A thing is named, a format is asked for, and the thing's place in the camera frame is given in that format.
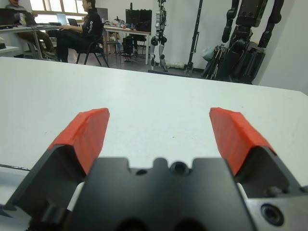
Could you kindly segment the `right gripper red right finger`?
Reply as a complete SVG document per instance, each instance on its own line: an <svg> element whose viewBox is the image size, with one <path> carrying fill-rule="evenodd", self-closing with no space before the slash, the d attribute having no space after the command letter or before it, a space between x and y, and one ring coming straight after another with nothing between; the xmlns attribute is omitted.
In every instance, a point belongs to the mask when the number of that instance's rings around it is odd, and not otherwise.
<svg viewBox="0 0 308 231"><path fill-rule="evenodd" d="M269 142L240 112L209 112L218 151L249 198L302 195L302 187Z"/></svg>

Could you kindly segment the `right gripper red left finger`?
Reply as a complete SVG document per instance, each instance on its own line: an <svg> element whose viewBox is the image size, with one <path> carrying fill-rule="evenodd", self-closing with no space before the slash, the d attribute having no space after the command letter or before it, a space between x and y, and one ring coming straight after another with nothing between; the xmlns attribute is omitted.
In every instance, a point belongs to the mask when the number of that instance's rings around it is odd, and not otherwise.
<svg viewBox="0 0 308 231"><path fill-rule="evenodd" d="M64 212L99 156L109 120L107 108L81 112L55 138L4 206L16 219Z"/></svg>

